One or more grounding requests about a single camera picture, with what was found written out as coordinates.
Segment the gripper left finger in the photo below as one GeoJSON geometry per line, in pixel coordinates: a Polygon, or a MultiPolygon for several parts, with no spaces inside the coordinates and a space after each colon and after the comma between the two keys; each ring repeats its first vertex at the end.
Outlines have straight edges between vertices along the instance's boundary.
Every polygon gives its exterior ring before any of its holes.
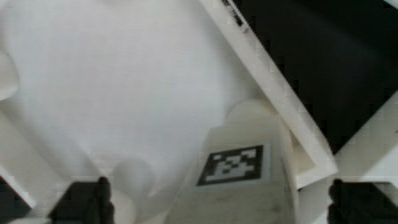
{"type": "Polygon", "coordinates": [[[105,177],[94,182],[75,182],[48,214],[52,224],[116,224],[110,196],[105,177]]]}

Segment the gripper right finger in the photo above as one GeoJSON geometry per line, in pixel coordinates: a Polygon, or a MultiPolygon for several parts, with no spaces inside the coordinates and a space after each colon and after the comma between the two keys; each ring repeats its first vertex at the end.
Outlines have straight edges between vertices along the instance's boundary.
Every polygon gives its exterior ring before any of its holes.
{"type": "Polygon", "coordinates": [[[327,224],[398,224],[398,205],[372,182],[336,179],[327,224]]]}

